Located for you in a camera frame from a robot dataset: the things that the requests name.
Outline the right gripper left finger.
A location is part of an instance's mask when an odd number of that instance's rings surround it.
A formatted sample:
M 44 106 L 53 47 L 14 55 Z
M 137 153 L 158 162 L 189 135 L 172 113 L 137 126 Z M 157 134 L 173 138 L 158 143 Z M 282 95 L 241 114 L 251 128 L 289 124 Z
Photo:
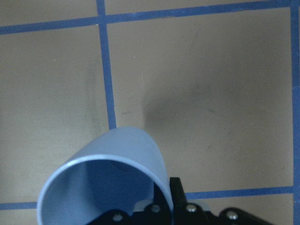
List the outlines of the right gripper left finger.
M 169 204 L 160 187 L 154 183 L 152 215 L 155 225 L 173 225 L 173 206 Z

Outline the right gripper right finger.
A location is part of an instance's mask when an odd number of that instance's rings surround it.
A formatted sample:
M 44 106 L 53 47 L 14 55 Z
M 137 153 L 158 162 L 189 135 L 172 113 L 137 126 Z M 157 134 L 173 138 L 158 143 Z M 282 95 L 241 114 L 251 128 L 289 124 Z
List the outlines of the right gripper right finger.
M 188 225 L 188 201 L 184 194 L 179 177 L 170 178 L 170 191 L 173 202 L 173 218 L 175 225 Z

